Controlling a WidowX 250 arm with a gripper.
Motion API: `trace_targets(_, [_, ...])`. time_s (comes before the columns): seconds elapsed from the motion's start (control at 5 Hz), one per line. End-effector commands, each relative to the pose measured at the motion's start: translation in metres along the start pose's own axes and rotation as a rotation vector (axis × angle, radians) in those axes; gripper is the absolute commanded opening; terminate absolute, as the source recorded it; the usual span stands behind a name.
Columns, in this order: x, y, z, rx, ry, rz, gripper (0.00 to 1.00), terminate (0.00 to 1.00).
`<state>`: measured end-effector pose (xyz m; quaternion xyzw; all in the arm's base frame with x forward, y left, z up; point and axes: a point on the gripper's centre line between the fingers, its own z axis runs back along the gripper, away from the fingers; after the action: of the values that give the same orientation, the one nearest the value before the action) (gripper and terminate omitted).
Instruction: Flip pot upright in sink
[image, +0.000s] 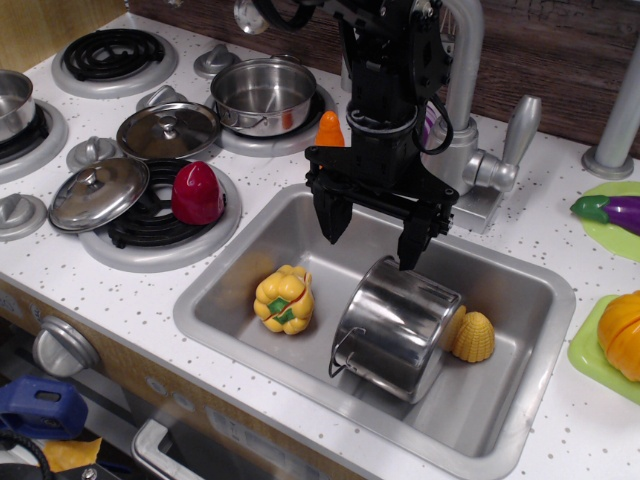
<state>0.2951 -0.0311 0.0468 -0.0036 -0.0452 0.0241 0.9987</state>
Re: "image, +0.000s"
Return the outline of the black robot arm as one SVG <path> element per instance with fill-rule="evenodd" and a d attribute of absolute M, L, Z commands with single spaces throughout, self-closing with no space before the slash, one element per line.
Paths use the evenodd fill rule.
<path fill-rule="evenodd" d="M 403 223 L 397 256 L 415 267 L 430 240 L 448 232 L 457 191 L 422 164 L 428 104 L 444 108 L 438 91 L 452 64 L 439 31 L 438 1 L 301 1 L 290 19 L 270 1 L 255 7 L 272 26 L 304 27 L 316 9 L 339 24 L 343 59 L 351 78 L 347 147 L 312 146 L 306 184 L 324 237 L 336 243 L 354 205 Z"/>

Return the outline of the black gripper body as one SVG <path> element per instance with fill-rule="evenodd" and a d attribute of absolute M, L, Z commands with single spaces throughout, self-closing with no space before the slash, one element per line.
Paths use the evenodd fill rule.
<path fill-rule="evenodd" d="M 420 204 L 436 207 L 436 234 L 452 226 L 452 207 L 459 195 L 426 170 L 414 142 L 414 119 L 398 128 L 384 129 L 347 116 L 351 145 L 344 148 L 311 146 L 305 150 L 310 163 L 306 184 L 318 177 L 346 185 L 355 205 L 404 221 Z"/>

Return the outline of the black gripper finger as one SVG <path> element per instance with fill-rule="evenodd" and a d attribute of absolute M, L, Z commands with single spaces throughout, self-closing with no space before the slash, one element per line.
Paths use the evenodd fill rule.
<path fill-rule="evenodd" d="M 421 254 L 426 250 L 431 238 L 436 234 L 436 207 L 420 204 L 403 221 L 403 231 L 399 237 L 397 255 L 399 269 L 412 270 Z"/>
<path fill-rule="evenodd" d="M 353 202 L 346 185 L 318 177 L 312 182 L 313 205 L 323 236 L 335 244 L 352 219 Z"/>

